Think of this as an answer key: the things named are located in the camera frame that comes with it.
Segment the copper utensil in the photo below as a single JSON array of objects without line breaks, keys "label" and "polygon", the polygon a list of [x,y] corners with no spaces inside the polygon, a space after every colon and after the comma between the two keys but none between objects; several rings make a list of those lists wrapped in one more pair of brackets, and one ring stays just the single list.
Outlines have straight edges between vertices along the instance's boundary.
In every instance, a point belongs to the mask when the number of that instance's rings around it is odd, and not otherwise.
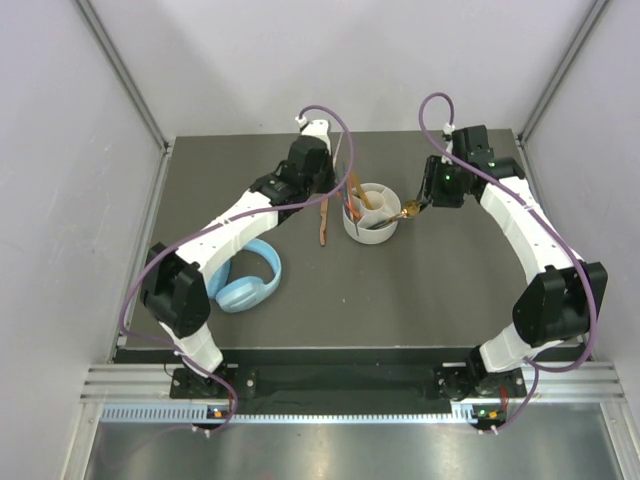
[{"label": "copper utensil", "polygon": [[329,213],[329,199],[325,198],[320,203],[319,243],[322,247],[325,247],[327,244],[328,213]]}]

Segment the gold spoon green handle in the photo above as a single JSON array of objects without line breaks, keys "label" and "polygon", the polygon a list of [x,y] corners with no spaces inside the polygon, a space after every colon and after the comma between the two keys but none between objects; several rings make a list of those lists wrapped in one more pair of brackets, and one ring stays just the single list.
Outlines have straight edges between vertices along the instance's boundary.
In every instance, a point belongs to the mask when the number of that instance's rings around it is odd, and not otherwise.
[{"label": "gold spoon green handle", "polygon": [[419,201],[415,199],[409,200],[404,204],[399,213],[392,215],[385,220],[377,222],[376,224],[371,226],[371,229],[380,229],[393,222],[413,218],[419,215],[428,205],[429,203],[425,201]]}]

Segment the dark teal chopstick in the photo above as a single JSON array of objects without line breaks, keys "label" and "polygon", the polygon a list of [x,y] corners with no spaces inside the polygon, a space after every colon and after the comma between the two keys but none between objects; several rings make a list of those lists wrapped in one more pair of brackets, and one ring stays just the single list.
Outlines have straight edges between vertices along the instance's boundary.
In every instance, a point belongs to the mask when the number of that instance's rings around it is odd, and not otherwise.
[{"label": "dark teal chopstick", "polygon": [[351,160],[348,160],[344,163],[344,187],[345,193],[343,194],[343,200],[346,202],[347,208],[350,212],[350,217],[352,223],[354,225],[355,234],[359,235],[359,227],[358,223],[360,220],[359,212],[356,208],[356,204],[354,203],[355,196],[352,193],[352,182],[351,182]]}]

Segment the gold fork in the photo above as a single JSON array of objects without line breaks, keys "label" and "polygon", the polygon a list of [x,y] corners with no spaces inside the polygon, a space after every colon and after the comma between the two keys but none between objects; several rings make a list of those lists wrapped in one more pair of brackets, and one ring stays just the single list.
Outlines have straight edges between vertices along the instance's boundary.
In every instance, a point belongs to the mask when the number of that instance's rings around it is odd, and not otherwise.
[{"label": "gold fork", "polygon": [[357,197],[364,203],[365,208],[368,210],[372,210],[373,206],[364,191],[362,184],[359,180],[359,177],[355,171],[352,171],[349,175],[349,189],[355,190]]}]

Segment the white divided round container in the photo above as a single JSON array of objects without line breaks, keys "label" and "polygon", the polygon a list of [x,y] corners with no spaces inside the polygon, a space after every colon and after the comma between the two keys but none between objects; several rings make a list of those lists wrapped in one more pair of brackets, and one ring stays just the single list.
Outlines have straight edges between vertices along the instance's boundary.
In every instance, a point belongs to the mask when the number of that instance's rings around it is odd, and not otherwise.
[{"label": "white divided round container", "polygon": [[363,183],[362,190],[370,205],[369,209],[357,190],[353,198],[355,212],[359,218],[351,217],[351,212],[343,212],[343,226],[347,235],[354,241],[364,245],[381,244],[394,234],[397,223],[389,219],[399,214],[402,203],[397,194],[389,187],[379,183]]}]

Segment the light blue headphones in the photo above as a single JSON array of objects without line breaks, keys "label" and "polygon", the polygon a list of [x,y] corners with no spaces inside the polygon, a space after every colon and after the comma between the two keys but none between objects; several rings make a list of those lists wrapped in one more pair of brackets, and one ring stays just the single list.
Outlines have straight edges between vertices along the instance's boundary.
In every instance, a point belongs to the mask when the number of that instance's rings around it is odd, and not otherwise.
[{"label": "light blue headphones", "polygon": [[206,291],[208,297],[227,313],[239,313],[257,306],[276,291],[281,281],[281,259],[269,243],[253,239],[243,250],[262,257],[270,266],[273,278],[269,283],[257,276],[245,276],[229,282],[232,262],[226,261],[208,281]]}]

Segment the silver copper chopstick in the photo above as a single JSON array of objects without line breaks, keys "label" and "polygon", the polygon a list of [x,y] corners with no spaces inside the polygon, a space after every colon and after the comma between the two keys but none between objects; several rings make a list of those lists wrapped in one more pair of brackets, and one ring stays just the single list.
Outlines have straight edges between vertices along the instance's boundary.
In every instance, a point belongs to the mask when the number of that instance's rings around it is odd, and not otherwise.
[{"label": "silver copper chopstick", "polygon": [[333,166],[334,171],[339,176],[343,176],[346,172],[346,163],[341,156],[341,147],[343,144],[344,133],[341,133],[338,137],[338,141],[334,148]]}]

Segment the orange chopstick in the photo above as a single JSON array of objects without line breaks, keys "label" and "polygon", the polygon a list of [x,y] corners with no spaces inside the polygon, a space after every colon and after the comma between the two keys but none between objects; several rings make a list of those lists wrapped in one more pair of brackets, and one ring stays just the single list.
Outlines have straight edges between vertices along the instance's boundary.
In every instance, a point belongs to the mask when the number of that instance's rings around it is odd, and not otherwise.
[{"label": "orange chopstick", "polygon": [[359,213],[359,201],[355,190],[349,189],[349,180],[345,184],[344,201],[345,206],[352,212]]}]

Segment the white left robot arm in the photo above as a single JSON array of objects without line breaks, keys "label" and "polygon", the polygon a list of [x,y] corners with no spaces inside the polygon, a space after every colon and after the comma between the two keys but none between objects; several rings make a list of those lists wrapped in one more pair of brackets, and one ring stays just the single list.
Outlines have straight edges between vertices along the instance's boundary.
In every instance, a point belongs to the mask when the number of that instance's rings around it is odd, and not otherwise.
[{"label": "white left robot arm", "polygon": [[[224,390],[223,353],[208,326],[211,303],[243,311],[277,288],[281,261],[260,237],[307,208],[312,196],[333,192],[334,168],[328,134],[300,133],[275,170],[255,180],[225,213],[177,248],[158,243],[149,250],[140,301],[181,357],[185,384],[208,397]],[[232,258],[243,249],[262,253],[272,263],[269,283],[252,276],[226,282]]]}]

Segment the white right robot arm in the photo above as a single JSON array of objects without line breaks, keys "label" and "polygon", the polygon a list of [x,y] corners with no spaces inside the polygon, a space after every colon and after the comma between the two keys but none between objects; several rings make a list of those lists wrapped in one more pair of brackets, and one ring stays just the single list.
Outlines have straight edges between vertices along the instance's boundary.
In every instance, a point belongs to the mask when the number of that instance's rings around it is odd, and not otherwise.
[{"label": "white right robot arm", "polygon": [[474,198],[500,227],[527,282],[511,323],[465,360],[468,390],[487,396],[525,360],[589,331],[608,273],[601,263],[587,263],[560,245],[524,170],[511,157],[495,156],[485,126],[446,124],[443,137],[445,154],[426,160],[419,207],[459,208]]}]

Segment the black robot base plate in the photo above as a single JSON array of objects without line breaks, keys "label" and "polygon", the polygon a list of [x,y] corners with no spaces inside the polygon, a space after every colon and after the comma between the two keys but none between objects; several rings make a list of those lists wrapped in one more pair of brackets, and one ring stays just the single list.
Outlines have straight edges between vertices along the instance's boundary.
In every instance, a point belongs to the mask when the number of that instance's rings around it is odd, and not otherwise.
[{"label": "black robot base plate", "polygon": [[404,395],[427,402],[527,395],[519,367],[489,373],[469,348],[226,349],[201,373],[190,361],[172,374],[172,399],[213,399],[233,387],[245,404],[284,394]]}]

